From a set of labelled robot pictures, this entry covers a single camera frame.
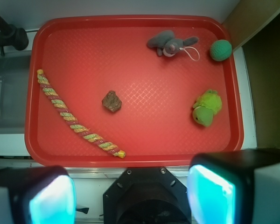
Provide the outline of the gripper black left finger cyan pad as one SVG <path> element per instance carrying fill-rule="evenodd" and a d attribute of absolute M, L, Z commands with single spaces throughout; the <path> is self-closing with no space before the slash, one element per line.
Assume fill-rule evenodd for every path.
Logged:
<path fill-rule="evenodd" d="M 73 224 L 76 204 L 63 167 L 0 169 L 0 224 Z"/>

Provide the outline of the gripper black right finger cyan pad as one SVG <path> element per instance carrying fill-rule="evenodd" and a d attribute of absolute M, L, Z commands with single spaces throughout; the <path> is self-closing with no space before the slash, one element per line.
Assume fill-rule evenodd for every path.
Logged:
<path fill-rule="evenodd" d="M 187 197 L 199 224 L 280 224 L 280 149 L 195 155 Z"/>

